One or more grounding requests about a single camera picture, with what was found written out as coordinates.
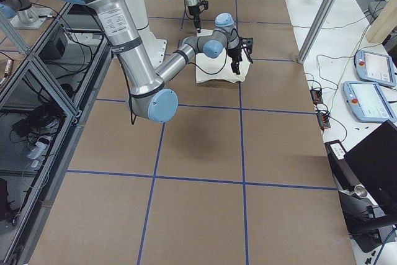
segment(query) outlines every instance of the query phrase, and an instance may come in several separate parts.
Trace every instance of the computer monitor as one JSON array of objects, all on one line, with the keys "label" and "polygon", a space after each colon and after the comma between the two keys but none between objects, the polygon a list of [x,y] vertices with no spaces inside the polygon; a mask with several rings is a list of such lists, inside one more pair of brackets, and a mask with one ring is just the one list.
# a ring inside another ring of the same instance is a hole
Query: computer monitor
[{"label": "computer monitor", "polygon": [[389,120],[345,154],[385,214],[397,214],[397,127]]}]

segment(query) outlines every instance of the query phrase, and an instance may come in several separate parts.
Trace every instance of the white table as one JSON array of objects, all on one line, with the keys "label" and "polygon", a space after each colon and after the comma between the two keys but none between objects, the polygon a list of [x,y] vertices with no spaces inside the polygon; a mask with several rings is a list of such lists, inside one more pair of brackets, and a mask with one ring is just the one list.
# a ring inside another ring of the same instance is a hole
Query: white table
[{"label": "white table", "polygon": [[[286,0],[288,12],[290,14],[291,22],[294,25],[295,38],[298,47],[300,48],[305,40],[314,17],[320,7],[322,0]],[[325,29],[331,27],[342,27],[346,24],[353,23],[363,18],[359,22],[349,25],[341,29]],[[323,88],[335,88],[336,86],[319,77],[319,71],[316,63],[317,55],[326,55],[330,57],[354,56],[357,51],[357,44],[360,41],[363,32],[368,27],[368,20],[364,18],[359,5],[355,0],[336,0],[327,20],[323,24],[323,28],[318,38],[316,39],[313,48],[308,55],[304,67],[308,79],[319,81]],[[364,37],[360,48],[373,46],[368,43]],[[386,54],[382,45],[368,48],[368,51]],[[331,116],[342,122],[347,129],[347,138],[343,142],[344,147],[349,151],[352,147],[358,144],[369,133],[374,131],[380,124],[370,124],[359,122],[352,114],[348,107],[346,100],[342,95],[342,84],[345,81],[359,81],[354,68],[352,58],[341,58],[332,60],[329,58],[319,56],[319,67],[321,76],[335,83],[339,83],[339,89],[332,91],[325,89],[323,91],[324,103],[331,109]],[[388,88],[382,88],[386,98],[389,101],[397,100],[397,92]],[[397,113],[397,105],[391,105],[394,112]],[[343,127],[331,119],[331,128],[324,131],[324,142],[332,140],[342,140],[345,136]],[[352,241],[352,246],[355,253],[357,264],[363,264],[367,258],[372,257],[370,253],[365,254],[361,251],[355,241]],[[385,246],[381,258],[377,265],[395,265],[397,260],[397,243],[389,243]]]}]

